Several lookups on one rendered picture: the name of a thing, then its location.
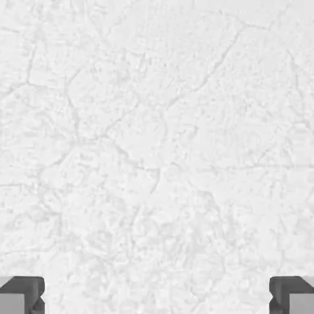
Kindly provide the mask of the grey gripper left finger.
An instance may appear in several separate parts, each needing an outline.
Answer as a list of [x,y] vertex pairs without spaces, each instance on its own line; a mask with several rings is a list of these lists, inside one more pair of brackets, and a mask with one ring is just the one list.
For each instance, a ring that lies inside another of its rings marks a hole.
[[43,277],[0,276],[0,314],[45,314]]

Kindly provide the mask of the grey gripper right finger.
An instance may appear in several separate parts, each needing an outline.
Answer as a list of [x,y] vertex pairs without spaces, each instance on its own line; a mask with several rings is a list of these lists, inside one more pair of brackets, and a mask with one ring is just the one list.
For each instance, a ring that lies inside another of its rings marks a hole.
[[269,314],[314,314],[314,276],[271,277],[269,291]]

